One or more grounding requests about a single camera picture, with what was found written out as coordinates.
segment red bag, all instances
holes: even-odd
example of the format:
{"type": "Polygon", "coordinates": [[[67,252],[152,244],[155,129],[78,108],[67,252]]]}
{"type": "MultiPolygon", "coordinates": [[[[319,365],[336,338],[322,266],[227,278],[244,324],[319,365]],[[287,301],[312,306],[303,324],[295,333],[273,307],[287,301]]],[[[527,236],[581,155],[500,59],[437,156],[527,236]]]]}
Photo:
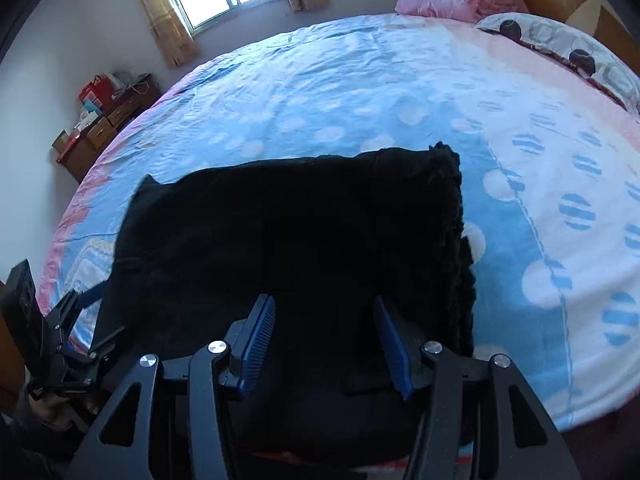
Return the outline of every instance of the red bag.
{"type": "Polygon", "coordinates": [[[109,78],[97,75],[91,83],[82,89],[78,97],[83,103],[91,101],[100,110],[104,111],[111,106],[113,102],[111,96],[113,96],[114,92],[115,88],[109,78]]]}

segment drawer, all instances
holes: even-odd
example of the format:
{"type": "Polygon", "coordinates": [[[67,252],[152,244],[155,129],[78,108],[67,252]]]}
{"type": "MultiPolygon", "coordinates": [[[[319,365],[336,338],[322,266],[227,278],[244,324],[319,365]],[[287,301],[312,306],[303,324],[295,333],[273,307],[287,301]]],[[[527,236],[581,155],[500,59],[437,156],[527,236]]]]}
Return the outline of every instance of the drawer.
{"type": "Polygon", "coordinates": [[[113,128],[109,124],[106,118],[101,118],[93,128],[86,134],[87,140],[94,146],[94,148],[100,148],[103,142],[107,140],[113,133],[113,128]]]}
{"type": "Polygon", "coordinates": [[[109,122],[111,126],[116,128],[119,124],[124,121],[127,117],[129,117],[130,113],[138,108],[140,104],[140,97],[138,94],[133,94],[129,99],[124,101],[120,106],[118,106],[113,112],[109,114],[109,122]]]}

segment window sill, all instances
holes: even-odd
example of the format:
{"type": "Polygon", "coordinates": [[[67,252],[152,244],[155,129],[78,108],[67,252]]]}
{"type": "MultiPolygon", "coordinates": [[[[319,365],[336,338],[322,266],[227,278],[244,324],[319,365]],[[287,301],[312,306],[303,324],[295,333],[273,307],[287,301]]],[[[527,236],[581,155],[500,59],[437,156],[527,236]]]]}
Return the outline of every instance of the window sill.
{"type": "Polygon", "coordinates": [[[213,18],[210,18],[206,22],[201,23],[197,27],[192,28],[191,35],[195,37],[201,32],[204,32],[205,30],[208,30],[211,27],[215,27],[219,23],[226,22],[226,20],[232,20],[244,14],[245,12],[249,12],[253,8],[260,6],[261,4],[266,4],[274,1],[276,0],[251,0],[245,4],[234,7],[233,9],[226,10],[225,12],[222,12],[221,14],[214,16],[213,18]]]}

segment nightstand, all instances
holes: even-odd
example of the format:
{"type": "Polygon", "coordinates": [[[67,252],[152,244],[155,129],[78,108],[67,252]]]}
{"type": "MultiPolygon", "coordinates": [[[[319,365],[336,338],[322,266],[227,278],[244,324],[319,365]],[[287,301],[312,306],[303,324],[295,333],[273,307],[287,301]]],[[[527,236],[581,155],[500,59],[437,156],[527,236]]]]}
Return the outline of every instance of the nightstand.
{"type": "Polygon", "coordinates": [[[150,74],[141,75],[102,114],[72,140],[58,137],[53,147],[62,164],[78,182],[82,182],[95,161],[113,139],[160,97],[150,74]]]}

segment ribbed blue pad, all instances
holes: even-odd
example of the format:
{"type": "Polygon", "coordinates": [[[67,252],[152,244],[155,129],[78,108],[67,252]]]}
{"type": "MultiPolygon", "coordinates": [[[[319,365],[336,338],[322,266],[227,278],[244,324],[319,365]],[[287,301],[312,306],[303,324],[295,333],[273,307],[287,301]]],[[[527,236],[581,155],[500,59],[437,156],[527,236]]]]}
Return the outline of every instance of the ribbed blue pad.
{"type": "Polygon", "coordinates": [[[275,322],[276,302],[269,297],[262,307],[254,331],[242,354],[241,375],[238,384],[238,390],[242,396],[253,391],[258,383],[262,362],[267,353],[275,322]]]}
{"type": "Polygon", "coordinates": [[[409,355],[407,354],[400,335],[394,326],[385,304],[380,298],[374,303],[374,320],[378,329],[378,337],[385,353],[386,365],[389,367],[394,387],[407,400],[414,392],[411,381],[409,355]]]}

